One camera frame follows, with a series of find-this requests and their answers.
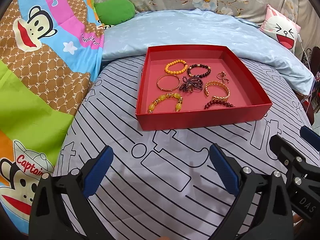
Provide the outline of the gold ring pendant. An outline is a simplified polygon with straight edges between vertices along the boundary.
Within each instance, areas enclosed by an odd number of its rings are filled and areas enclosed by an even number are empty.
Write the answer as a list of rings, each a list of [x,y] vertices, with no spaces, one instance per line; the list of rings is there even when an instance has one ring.
[[[217,78],[220,80],[223,80],[226,78],[226,74],[225,72],[220,72],[219,74],[217,74]]]

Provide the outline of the dark garnet bead strand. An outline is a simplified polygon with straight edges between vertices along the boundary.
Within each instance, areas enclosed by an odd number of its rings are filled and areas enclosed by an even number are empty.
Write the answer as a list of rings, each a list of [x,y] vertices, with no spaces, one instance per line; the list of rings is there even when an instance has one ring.
[[[203,81],[198,77],[187,78],[184,76],[179,90],[185,93],[192,93],[194,90],[203,90]]]

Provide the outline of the black bead bracelet gold charm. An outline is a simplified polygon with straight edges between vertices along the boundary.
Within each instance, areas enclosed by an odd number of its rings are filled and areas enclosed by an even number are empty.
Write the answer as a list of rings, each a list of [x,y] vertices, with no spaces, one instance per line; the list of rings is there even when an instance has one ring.
[[[192,64],[187,69],[187,74],[189,77],[196,77],[202,79],[207,77],[211,73],[211,67],[205,64]]]

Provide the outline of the grey striped bed sheet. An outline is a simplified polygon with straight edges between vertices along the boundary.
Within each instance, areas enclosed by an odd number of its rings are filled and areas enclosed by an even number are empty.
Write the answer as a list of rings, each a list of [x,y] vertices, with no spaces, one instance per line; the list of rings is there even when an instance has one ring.
[[[254,172],[286,172],[269,148],[280,135],[312,165],[319,152],[300,137],[306,113],[281,75],[266,64],[244,60],[272,100],[259,121],[143,131],[135,116],[145,58],[109,63],[80,106],[65,138],[54,173],[67,174],[106,145],[114,159],[96,194],[93,210],[116,239],[207,239],[223,220],[234,197],[208,157],[217,143],[226,155]]]

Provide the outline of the white pink cat cushion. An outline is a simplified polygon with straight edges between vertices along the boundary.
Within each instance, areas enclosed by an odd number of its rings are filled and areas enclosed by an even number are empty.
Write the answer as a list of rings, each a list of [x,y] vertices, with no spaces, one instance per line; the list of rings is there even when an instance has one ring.
[[[301,27],[269,4],[267,5],[265,20],[259,29],[292,53],[295,52]]]

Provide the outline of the red cardboard tray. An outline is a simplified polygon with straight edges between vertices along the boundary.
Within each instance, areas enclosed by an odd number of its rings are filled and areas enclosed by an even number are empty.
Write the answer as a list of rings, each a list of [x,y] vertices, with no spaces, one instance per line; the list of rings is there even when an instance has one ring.
[[[217,81],[217,74],[225,72],[225,84],[230,90],[227,101],[233,107],[216,103],[205,109],[213,96],[226,96],[226,91],[219,86],[204,87],[208,95],[204,90],[192,93],[179,89],[173,92],[159,90],[156,82],[165,75],[165,67],[179,71],[183,68],[182,61],[189,66],[205,64],[211,67],[211,73],[202,78],[203,83]],[[262,119],[271,106],[260,83],[226,46],[180,44],[147,49],[136,103],[136,118],[144,131],[255,121]]]

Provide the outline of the thin gold bangle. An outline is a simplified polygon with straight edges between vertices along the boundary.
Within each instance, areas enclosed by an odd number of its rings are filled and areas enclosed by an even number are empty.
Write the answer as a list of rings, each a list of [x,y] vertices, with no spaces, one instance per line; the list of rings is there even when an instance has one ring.
[[[173,92],[180,86],[181,80],[177,75],[165,74],[157,79],[156,86],[164,92]]]

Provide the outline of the colourful monkey cartoon blanket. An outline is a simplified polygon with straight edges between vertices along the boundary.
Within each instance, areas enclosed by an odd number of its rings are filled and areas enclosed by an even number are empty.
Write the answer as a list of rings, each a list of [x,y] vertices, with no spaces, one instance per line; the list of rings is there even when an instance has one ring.
[[[27,237],[41,176],[100,71],[94,0],[1,0],[1,235]]]

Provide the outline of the light blue quilt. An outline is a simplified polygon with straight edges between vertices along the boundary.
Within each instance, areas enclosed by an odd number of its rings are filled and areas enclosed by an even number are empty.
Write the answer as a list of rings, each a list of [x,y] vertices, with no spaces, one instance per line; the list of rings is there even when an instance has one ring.
[[[211,11],[141,12],[104,32],[102,59],[146,54],[147,48],[172,44],[227,46],[237,57],[268,64],[290,87],[309,95],[315,77],[288,49],[243,19]]]

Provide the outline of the green plush pillow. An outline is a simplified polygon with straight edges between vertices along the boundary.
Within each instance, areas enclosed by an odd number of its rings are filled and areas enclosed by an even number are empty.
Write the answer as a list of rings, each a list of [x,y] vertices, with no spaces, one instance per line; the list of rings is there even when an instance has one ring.
[[[95,4],[99,20],[104,25],[118,25],[132,19],[135,6],[129,0],[106,0]]]

